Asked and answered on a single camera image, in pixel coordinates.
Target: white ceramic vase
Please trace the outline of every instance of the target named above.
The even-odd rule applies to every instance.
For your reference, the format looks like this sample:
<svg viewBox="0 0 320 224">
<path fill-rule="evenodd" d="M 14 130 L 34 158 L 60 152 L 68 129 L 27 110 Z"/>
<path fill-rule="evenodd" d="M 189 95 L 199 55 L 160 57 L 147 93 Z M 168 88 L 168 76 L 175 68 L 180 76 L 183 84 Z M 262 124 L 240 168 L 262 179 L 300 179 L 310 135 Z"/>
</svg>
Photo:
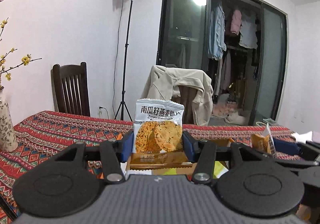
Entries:
<svg viewBox="0 0 320 224">
<path fill-rule="evenodd" d="M 12 152 L 18 147 L 16 134 L 13 129 L 8 103 L 0 88 L 0 150 L 6 153 Z"/>
</svg>

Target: beige coat draped on chair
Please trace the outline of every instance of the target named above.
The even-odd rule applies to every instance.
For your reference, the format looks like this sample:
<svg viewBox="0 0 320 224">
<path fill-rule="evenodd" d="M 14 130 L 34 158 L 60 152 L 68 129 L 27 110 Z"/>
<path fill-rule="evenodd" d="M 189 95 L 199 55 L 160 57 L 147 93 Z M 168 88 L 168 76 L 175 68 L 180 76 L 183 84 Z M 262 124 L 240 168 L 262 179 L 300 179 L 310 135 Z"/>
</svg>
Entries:
<svg viewBox="0 0 320 224">
<path fill-rule="evenodd" d="M 211 78 L 202 70 L 153 66 L 141 98 L 176 101 L 183 96 L 180 91 L 186 91 L 185 87 L 196 90 L 188 95 L 188 97 L 192 96 L 191 107 L 194 124 L 208 125 L 213 106 L 213 89 Z M 179 101 L 179 103 L 186 106 L 183 101 Z"/>
</svg>

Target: red patterned tablecloth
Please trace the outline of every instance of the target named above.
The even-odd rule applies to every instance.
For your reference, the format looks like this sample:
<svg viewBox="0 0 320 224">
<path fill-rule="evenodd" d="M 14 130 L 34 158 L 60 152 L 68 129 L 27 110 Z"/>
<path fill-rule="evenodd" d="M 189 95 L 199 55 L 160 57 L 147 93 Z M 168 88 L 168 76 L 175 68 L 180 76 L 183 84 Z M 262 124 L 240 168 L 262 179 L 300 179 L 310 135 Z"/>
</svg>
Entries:
<svg viewBox="0 0 320 224">
<path fill-rule="evenodd" d="M 132 129 L 132 122 L 43 111 L 26 118 L 14 129 L 19 142 L 17 150 L 11 153 L 0 152 L 0 193 L 17 211 L 12 197 L 12 185 L 22 174 L 74 142 L 85 141 L 87 146 L 96 146 L 104 140 L 115 140 L 118 133 Z M 183 129 L 197 139 L 232 138 L 247 145 L 251 145 L 251 134 L 263 131 L 262 127 L 251 126 L 184 125 Z M 271 131 L 274 138 L 294 141 L 292 131 L 285 127 L 271 127 Z M 278 153 L 278 157 L 294 158 L 281 153 Z M 92 173 L 101 174 L 100 162 L 89 162 L 89 167 Z M 10 223 L 10 220 L 1 210 L 0 224 L 5 223 Z"/>
</svg>

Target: table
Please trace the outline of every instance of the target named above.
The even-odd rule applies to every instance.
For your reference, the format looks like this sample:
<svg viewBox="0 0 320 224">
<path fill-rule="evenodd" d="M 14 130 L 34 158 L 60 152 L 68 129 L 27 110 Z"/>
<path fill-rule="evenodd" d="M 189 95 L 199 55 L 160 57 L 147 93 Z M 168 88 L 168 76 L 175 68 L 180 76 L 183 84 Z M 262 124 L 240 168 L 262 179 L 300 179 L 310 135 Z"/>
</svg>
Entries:
<svg viewBox="0 0 320 224">
<path fill-rule="evenodd" d="M 12 197 L 12 185 L 26 171 L 47 160 L 50 156 L 77 141 L 86 142 L 87 146 L 97 146 L 105 140 L 115 140 L 118 133 L 132 129 L 132 122 L 99 119 L 86 116 L 42 111 L 29 116 L 14 127 L 19 142 L 18 148 L 11 153 L 0 152 L 0 194 L 17 212 Z M 262 133 L 262 127 L 252 126 L 217 126 L 201 127 L 183 125 L 196 139 L 232 138 L 236 142 L 251 145 L 250 136 Z M 293 142 L 292 131 L 285 127 L 271 127 L 272 136 Z M 298 159 L 278 153 L 281 159 Z M 98 177 L 102 171 L 100 162 L 88 162 L 89 171 Z M 0 210 L 0 224 L 10 223 L 7 215 Z"/>
</svg>

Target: yellow flower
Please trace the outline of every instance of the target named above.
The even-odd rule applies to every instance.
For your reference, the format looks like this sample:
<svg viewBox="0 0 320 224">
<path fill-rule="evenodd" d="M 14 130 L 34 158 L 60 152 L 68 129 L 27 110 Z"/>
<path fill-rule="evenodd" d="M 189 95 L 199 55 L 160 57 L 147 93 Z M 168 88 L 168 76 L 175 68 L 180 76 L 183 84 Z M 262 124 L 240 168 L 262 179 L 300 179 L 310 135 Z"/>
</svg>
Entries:
<svg viewBox="0 0 320 224">
<path fill-rule="evenodd" d="M 29 58 L 28 56 L 26 56 L 26 57 L 23 57 L 23 58 L 21 59 L 21 61 L 23 62 L 23 65 L 26 66 L 26 65 L 29 64 L 30 58 Z"/>
<path fill-rule="evenodd" d="M 10 81 L 11 80 L 11 73 L 8 73 L 5 77 L 7 78 L 8 81 Z"/>
</svg>

